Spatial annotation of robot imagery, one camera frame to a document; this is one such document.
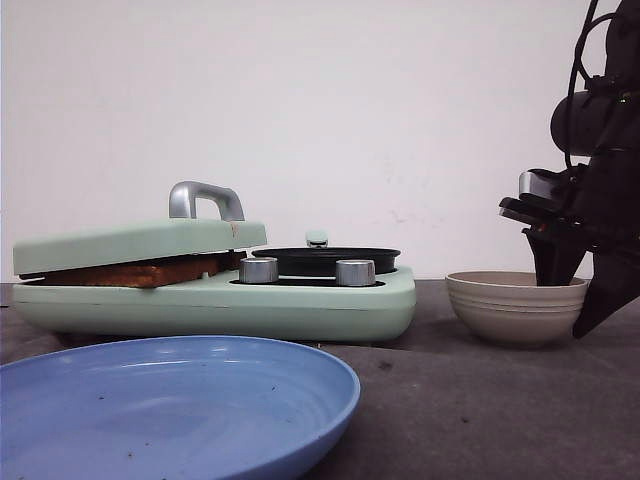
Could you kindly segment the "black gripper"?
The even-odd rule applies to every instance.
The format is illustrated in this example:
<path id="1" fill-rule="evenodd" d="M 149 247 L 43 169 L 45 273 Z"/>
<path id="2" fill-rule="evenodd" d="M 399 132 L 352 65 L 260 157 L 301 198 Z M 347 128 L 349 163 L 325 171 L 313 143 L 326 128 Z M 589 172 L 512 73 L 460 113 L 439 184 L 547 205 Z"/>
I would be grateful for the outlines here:
<path id="1" fill-rule="evenodd" d="M 572 328 L 579 339 L 639 296 L 639 153 L 604 151 L 587 165 L 558 172 L 567 177 L 559 197 L 520 199 L 518 193 L 503 198 L 499 208 L 501 215 L 545 231 L 522 230 L 538 286 L 569 285 L 585 248 L 594 252 L 594 274 Z"/>

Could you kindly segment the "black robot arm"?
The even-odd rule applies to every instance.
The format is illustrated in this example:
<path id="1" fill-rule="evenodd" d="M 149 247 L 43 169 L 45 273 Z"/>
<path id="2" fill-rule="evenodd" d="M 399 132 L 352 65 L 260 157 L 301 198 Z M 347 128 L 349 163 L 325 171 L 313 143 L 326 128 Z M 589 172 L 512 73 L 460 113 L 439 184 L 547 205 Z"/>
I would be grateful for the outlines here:
<path id="1" fill-rule="evenodd" d="M 524 224 L 540 286 L 570 283 L 586 253 L 593 276 L 572 327 L 582 338 L 639 296 L 639 4 L 596 15 L 576 41 L 568 93 L 550 131 L 565 168 L 529 169 L 502 216 Z"/>

